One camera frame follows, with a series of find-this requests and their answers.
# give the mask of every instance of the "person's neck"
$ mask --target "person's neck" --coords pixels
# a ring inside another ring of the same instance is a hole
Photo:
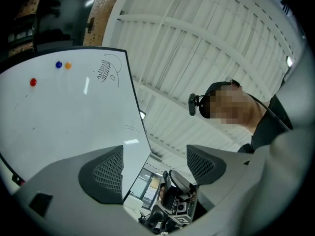
[[[263,104],[268,107],[269,106],[270,101],[267,102],[263,102]],[[250,106],[250,114],[249,114],[249,120],[247,122],[246,125],[244,125],[244,127],[246,129],[248,129],[251,134],[253,135],[259,122],[261,121],[261,119],[263,118],[263,116],[266,113],[266,109],[260,105],[258,102],[256,102],[255,100],[251,101],[251,106]]]

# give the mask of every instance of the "black cap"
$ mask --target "black cap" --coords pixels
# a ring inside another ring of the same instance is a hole
[[[221,81],[221,82],[215,82],[213,84],[211,84],[208,88],[208,90],[206,91],[206,93],[204,94],[204,96],[201,98],[200,102],[199,102],[199,111],[200,114],[206,118],[206,119],[210,119],[210,111],[205,111],[204,108],[204,103],[206,101],[210,101],[210,92],[217,90],[219,87],[223,86],[223,85],[230,85],[232,84],[231,82],[227,82],[227,81]]]

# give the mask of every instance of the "hand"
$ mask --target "hand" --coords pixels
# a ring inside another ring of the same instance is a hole
[[[162,201],[163,198],[164,198],[164,192],[165,192],[165,187],[162,187],[161,190],[160,190],[160,192],[159,192],[159,196],[160,196],[160,198],[161,198],[161,201]]]

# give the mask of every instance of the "blue magnet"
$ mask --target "blue magnet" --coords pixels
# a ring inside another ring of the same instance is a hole
[[[61,61],[58,61],[57,63],[56,63],[56,68],[60,68],[60,67],[62,67],[62,63],[61,63]]]

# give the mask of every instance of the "whiteboard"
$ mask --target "whiteboard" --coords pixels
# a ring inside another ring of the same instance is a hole
[[[0,74],[0,153],[25,181],[55,161],[118,145],[124,197],[151,152],[125,51],[53,52]]]

